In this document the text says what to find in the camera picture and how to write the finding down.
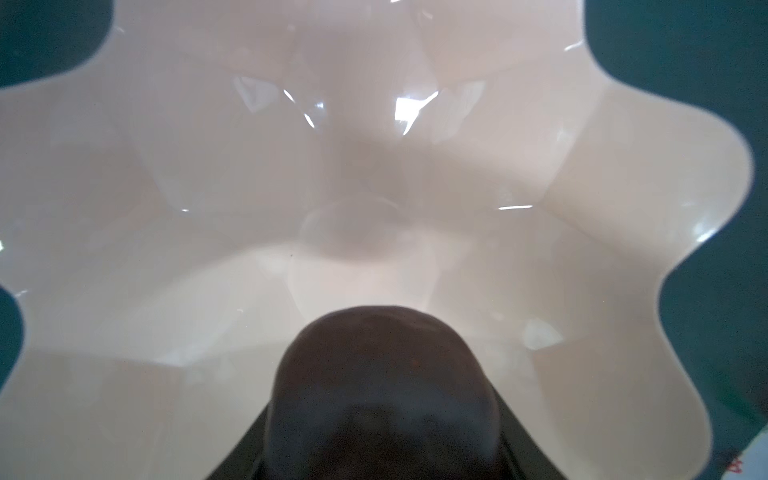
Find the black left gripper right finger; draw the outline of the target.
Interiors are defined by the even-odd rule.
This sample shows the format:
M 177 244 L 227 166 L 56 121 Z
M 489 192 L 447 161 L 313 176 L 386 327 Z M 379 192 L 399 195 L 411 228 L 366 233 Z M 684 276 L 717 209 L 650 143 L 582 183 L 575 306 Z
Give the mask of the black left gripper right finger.
M 565 480 L 494 390 L 500 413 L 501 478 L 507 480 Z

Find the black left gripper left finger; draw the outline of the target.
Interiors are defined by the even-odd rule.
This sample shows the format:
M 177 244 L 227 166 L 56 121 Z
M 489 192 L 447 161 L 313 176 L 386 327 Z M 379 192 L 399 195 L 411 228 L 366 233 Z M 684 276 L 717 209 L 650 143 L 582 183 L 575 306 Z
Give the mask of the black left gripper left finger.
M 256 480 L 260 478 L 267 413 L 268 408 L 265 407 L 232 451 L 209 474 L 207 480 Z

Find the dark purple plum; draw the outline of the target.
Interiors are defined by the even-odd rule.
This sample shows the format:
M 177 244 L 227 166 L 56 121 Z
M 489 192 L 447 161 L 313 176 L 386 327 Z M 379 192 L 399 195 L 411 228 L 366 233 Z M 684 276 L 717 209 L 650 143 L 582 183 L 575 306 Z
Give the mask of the dark purple plum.
M 466 342 L 399 306 L 306 326 L 276 371 L 267 479 L 498 479 L 500 411 Z

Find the pink plastic bag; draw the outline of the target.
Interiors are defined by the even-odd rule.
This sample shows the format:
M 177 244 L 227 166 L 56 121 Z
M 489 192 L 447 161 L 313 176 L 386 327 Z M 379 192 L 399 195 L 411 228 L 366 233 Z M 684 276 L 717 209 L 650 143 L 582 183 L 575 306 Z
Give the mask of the pink plastic bag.
M 726 468 L 722 480 L 768 480 L 768 428 L 764 427 Z

